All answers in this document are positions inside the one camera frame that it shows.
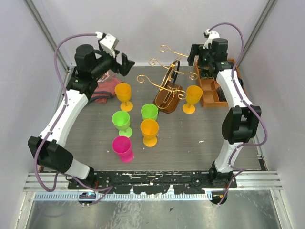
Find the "gold wire wine glass rack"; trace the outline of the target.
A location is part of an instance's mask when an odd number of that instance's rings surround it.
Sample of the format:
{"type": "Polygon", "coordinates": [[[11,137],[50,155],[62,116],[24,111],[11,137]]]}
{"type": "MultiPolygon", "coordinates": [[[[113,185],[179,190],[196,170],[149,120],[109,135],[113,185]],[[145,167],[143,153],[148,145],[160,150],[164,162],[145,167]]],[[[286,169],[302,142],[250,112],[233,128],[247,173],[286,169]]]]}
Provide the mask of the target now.
{"type": "Polygon", "coordinates": [[[187,75],[190,80],[197,80],[198,74],[194,72],[180,71],[180,60],[183,57],[187,57],[187,55],[175,52],[167,45],[161,45],[159,47],[159,51],[161,52],[166,50],[178,55],[178,57],[168,67],[161,64],[159,60],[155,58],[149,60],[149,65],[154,66],[158,63],[161,67],[166,69],[162,82],[160,84],[155,84],[144,74],[138,75],[136,80],[139,83],[148,81],[150,84],[156,86],[158,88],[158,93],[153,100],[153,104],[157,106],[160,112],[170,114],[176,110],[178,103],[187,97],[187,93],[183,90],[183,87],[176,84],[178,75],[187,75]]]}

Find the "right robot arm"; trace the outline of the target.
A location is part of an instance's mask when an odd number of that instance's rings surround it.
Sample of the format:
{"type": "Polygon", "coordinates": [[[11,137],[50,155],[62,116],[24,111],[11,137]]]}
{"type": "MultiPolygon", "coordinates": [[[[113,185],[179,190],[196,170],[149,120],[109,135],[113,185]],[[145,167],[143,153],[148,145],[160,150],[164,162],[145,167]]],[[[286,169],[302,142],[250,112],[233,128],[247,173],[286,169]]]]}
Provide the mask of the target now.
{"type": "Polygon", "coordinates": [[[233,179],[237,156],[255,136],[262,112],[247,98],[238,78],[236,63],[227,59],[227,49],[226,39],[214,38],[208,45],[192,44],[187,59],[189,65],[194,65],[194,59],[198,57],[198,68],[209,70],[220,85],[229,107],[222,124],[224,143],[208,173],[208,181],[215,188],[233,179]]]}

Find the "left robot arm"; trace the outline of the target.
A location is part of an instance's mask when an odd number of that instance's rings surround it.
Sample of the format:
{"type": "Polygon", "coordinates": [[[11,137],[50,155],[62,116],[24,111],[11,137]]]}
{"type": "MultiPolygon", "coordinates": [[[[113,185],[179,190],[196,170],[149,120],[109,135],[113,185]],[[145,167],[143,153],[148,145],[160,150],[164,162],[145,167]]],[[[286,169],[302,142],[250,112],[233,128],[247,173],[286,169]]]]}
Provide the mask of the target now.
{"type": "Polygon", "coordinates": [[[77,47],[74,56],[76,68],[65,88],[62,103],[40,135],[31,136],[28,140],[35,166],[75,177],[84,189],[95,185],[94,169],[76,160],[65,149],[65,144],[76,118],[96,90],[98,80],[107,71],[126,76],[134,66],[135,62],[124,53],[121,54],[122,62],[118,63],[117,54],[118,50],[102,46],[97,50],[89,44],[77,47]]]}

